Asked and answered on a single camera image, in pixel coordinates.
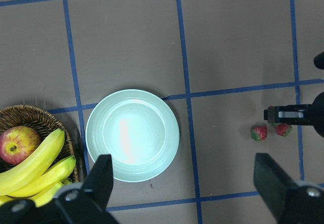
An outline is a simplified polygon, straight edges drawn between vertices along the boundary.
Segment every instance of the metal bolt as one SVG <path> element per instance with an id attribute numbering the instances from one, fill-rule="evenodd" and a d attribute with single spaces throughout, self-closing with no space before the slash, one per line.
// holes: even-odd
<path id="1" fill-rule="evenodd" d="M 77 196 L 78 196 L 78 192 L 76 190 L 73 190 L 65 196 L 65 200 L 72 201 L 75 200 Z"/>
<path id="2" fill-rule="evenodd" d="M 310 197 L 320 197 L 320 191 L 318 189 L 308 188 L 306 191 Z"/>
<path id="3" fill-rule="evenodd" d="M 11 211 L 13 213 L 16 213 L 18 211 L 21 211 L 22 209 L 24 209 L 26 207 L 26 201 L 21 200 L 19 201 L 19 203 L 15 204 L 13 207 L 11 207 Z"/>

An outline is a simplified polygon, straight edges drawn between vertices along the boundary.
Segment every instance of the round plate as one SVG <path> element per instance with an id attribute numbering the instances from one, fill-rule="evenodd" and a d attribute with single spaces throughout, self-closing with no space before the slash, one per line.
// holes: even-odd
<path id="1" fill-rule="evenodd" d="M 179 127 L 159 97 L 142 90 L 122 90 L 93 109 L 86 144 L 94 162 L 99 155 L 111 154 L 115 179 L 140 182 L 171 164 L 179 145 Z"/>

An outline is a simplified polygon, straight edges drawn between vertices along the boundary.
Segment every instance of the wicker basket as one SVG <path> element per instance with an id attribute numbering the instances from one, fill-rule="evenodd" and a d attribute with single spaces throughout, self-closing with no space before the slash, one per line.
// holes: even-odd
<path id="1" fill-rule="evenodd" d="M 15 126 L 33 128 L 40 134 L 42 141 L 55 129 L 60 128 L 65 131 L 65 142 L 54 163 L 70 155 L 75 156 L 69 133 L 64 125 L 49 112 L 31 105 L 13 105 L 0 109 L 0 134 Z M 5 172 L 13 167 L 14 165 L 0 158 L 0 172 Z M 69 177 L 73 182 L 79 182 L 79 174 L 76 166 Z"/>

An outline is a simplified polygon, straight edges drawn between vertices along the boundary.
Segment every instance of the brown basket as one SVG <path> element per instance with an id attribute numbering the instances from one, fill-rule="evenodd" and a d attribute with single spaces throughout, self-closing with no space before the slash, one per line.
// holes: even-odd
<path id="1" fill-rule="evenodd" d="M 27 126 L 36 130 L 42 141 L 55 129 L 60 128 L 65 131 L 65 142 L 54 163 L 70 155 L 75 156 L 69 133 L 64 125 L 49 112 L 31 105 L 13 105 L 0 109 L 0 134 L 15 126 Z M 0 172 L 5 172 L 13 167 L 14 165 L 0 158 Z M 73 182 L 79 182 L 76 166 L 69 177 Z"/>

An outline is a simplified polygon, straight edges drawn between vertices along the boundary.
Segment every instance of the apple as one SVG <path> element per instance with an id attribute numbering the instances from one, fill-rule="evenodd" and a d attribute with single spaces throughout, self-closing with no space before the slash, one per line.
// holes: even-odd
<path id="1" fill-rule="evenodd" d="M 13 165 L 25 160 L 41 143 L 40 135 L 32 128 L 16 126 L 0 135 L 0 157 Z"/>

